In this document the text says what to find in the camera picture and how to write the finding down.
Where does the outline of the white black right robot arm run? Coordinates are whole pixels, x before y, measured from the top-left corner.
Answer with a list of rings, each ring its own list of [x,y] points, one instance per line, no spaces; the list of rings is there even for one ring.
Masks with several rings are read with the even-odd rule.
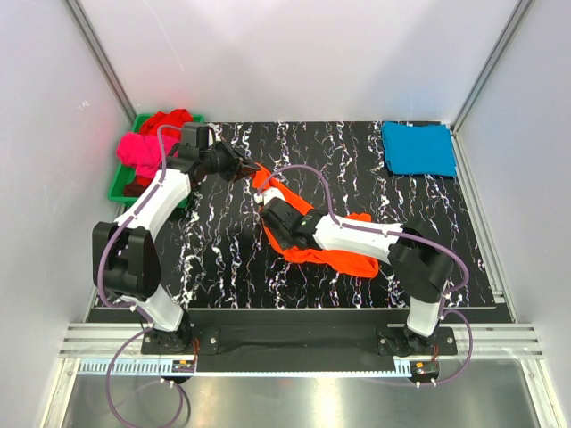
[[[341,217],[332,208],[320,210],[259,164],[239,162],[223,177],[252,179],[263,230],[286,260],[363,278],[376,276],[382,264],[389,266],[408,294],[409,314],[401,332],[384,335],[385,346],[398,356],[436,349],[443,288],[457,257],[420,224],[378,224],[368,214]]]

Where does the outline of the orange t shirt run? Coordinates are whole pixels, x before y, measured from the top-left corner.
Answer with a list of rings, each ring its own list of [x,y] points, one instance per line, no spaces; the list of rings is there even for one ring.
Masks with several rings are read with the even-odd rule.
[[[271,176],[266,167],[260,166],[254,174],[252,187],[260,196],[267,191],[278,192],[275,200],[262,200],[259,213],[271,247],[285,260],[294,264],[328,265],[348,276],[368,279],[377,276],[379,261],[376,258],[320,246],[315,234],[318,223],[330,219],[328,212],[306,202]]]

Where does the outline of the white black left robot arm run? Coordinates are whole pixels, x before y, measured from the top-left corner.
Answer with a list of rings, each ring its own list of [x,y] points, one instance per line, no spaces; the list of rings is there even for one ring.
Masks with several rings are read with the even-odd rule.
[[[136,311],[147,322],[145,333],[172,352],[186,351],[193,332],[188,314],[161,285],[158,233],[178,204],[208,175],[228,182],[253,176],[261,167],[224,142],[175,144],[163,154],[150,187],[111,223],[92,233],[93,278],[101,302],[112,309]]]

